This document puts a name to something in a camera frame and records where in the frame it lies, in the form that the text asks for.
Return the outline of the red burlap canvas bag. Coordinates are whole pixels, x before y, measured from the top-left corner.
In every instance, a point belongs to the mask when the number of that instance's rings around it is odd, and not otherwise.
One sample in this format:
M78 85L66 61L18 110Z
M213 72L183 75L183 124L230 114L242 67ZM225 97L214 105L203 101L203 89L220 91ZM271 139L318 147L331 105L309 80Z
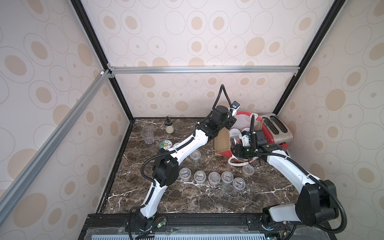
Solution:
M239 129L242 133L244 131L249 132L251 120L252 120L253 116L255 117L254 129L255 130L261 130L263 120L259 117L258 114L249 113L249 112L238 112L237 115L235 116L237 121L232 126L232 128ZM244 165L248 165L249 163L253 162L256 158L253 158L250 160L249 159L241 159L241 158L236 158L233 155L233 147L236 144L241 143L241 137L240 138L231 138L229 130L227 130L226 128L223 128L219 132L218 136L214 139L215 155L227 157L228 158L228 164L231 166L234 166L234 167L242 167Z

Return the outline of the seed jar yellow label back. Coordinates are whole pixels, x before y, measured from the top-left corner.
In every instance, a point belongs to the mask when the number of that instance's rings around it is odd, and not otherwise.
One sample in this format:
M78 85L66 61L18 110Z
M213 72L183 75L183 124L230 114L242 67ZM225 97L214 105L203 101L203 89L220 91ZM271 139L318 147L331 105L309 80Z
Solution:
M252 165L248 164L242 167L242 175L245 178L252 176L254 173L255 173L255 168Z

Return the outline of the seed jar red label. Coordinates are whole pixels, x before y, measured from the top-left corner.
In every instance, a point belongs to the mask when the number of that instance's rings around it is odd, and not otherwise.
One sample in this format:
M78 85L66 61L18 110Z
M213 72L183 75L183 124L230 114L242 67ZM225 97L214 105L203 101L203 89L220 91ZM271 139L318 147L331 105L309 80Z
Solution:
M234 180L234 176L231 172L225 171L221 174L221 182L223 185L231 185Z

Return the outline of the seed jar green label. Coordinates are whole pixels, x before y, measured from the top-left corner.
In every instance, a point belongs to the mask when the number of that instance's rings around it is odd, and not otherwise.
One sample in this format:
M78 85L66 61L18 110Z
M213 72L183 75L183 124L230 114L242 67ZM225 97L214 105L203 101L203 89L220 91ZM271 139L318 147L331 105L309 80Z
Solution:
M197 162L199 162L200 161L200 159L201 159L201 152L200 151L198 151L198 150L195 150L195 151L193 151L191 154L190 154L190 158L191 158L191 160L194 162L194 163L197 163Z

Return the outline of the seed jar sunflower label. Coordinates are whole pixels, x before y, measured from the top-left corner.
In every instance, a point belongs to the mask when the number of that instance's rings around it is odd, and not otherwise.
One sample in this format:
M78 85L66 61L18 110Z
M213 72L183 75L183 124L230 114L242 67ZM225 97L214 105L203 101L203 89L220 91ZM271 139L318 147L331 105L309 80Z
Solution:
M160 143L160 148L168 150L173 146L173 143L170 140L164 140Z

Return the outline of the seed jar orange label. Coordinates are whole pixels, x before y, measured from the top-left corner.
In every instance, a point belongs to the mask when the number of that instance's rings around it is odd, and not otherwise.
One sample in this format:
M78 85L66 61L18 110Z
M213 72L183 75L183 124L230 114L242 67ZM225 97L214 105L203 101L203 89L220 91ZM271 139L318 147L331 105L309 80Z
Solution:
M205 183L207 179L206 173L204 171L197 171L194 174L194 180L198 185L202 185Z

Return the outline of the small jar red label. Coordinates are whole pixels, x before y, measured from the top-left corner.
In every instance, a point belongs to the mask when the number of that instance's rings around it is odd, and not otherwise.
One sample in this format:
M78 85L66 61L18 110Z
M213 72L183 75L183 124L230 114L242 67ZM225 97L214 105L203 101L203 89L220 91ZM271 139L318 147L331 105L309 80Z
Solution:
M189 168L182 168L179 171L179 177L180 177L181 181L188 182L192 177L192 172Z

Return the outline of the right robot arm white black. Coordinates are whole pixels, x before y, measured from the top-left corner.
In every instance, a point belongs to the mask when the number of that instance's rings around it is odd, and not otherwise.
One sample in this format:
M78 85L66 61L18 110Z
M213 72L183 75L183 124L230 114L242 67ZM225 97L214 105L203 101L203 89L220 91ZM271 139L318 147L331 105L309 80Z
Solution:
M337 198L333 182L323 181L290 158L280 145L268 143L263 130L255 130L255 115L251 116L250 130L240 134L241 143L233 148L237 159L251 160L266 157L299 192L295 204L263 209L262 223L266 229L274 223L291 222L317 227L332 234L343 232L348 223L347 214Z

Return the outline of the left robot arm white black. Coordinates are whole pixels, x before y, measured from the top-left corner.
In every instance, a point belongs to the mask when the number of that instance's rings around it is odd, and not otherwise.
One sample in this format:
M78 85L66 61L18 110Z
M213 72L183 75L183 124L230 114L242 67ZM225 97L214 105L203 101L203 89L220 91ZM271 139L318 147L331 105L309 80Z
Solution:
M210 113L194 125L192 134L177 147L160 149L156 156L143 163L141 175L151 182L151 187L143 204L135 208L138 220L147 222L155 216L166 189L179 177L181 163L191 153L217 137L223 128L230 129L237 121L235 116L239 107L238 102L231 102L222 84Z

